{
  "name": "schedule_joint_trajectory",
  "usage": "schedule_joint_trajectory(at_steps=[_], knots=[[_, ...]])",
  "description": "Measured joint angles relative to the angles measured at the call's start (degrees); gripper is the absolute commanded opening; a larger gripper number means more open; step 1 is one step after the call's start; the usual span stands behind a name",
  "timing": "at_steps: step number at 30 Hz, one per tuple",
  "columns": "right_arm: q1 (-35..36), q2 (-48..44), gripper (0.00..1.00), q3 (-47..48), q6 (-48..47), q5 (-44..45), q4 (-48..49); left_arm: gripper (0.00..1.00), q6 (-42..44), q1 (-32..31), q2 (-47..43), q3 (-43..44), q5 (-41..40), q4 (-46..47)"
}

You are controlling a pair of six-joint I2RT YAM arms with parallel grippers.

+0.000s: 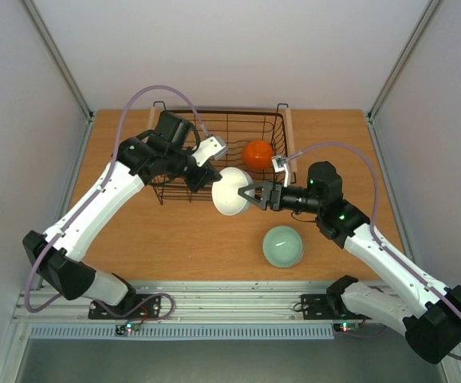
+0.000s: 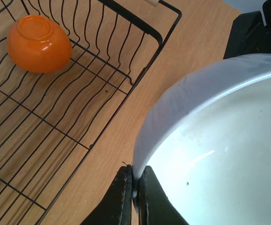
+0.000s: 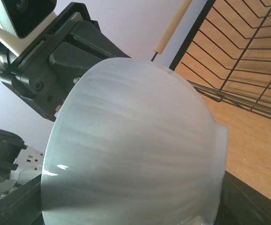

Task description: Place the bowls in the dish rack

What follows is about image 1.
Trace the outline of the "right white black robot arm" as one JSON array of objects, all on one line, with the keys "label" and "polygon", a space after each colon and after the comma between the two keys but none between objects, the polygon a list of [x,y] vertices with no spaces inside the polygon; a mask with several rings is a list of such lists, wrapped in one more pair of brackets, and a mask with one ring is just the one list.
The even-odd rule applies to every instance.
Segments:
[{"label": "right white black robot arm", "polygon": [[311,164],[306,187],[266,181],[238,188],[262,210],[315,216],[319,231],[369,266],[395,294],[375,290],[346,275],[328,287],[327,306],[336,316],[363,315],[404,336],[425,361],[438,364],[461,343],[461,286],[448,287],[420,269],[348,202],[342,178],[328,161]]}]

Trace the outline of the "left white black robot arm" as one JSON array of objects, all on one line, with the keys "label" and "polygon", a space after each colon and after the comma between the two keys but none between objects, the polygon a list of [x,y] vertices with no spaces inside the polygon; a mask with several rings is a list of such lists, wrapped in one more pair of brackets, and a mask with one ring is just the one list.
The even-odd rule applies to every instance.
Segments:
[{"label": "left white black robot arm", "polygon": [[211,161],[227,153],[226,143],[208,135],[187,147],[186,139],[197,133],[189,120],[163,111],[154,129],[121,142],[97,182],[64,217],[22,240],[33,272],[67,300],[91,298],[114,318],[130,317],[140,306],[136,290],[83,258],[101,229],[144,187],[181,179],[198,192],[221,179]]}]

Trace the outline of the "orange bowl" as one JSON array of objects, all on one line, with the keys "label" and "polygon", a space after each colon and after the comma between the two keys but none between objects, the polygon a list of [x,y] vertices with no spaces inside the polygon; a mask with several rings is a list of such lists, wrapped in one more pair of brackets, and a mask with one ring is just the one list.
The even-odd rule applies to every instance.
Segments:
[{"label": "orange bowl", "polygon": [[251,169],[262,171],[269,168],[272,164],[274,150],[271,145],[264,140],[253,140],[242,150],[244,164]]}]

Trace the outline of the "white bowl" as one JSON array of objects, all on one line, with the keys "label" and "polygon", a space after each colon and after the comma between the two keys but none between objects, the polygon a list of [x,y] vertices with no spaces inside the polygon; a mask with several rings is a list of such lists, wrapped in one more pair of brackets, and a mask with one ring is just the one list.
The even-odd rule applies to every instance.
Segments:
[{"label": "white bowl", "polygon": [[220,171],[221,179],[211,186],[211,199],[219,213],[225,216],[246,211],[250,203],[238,194],[239,188],[250,186],[253,180],[240,168],[228,167]]}]

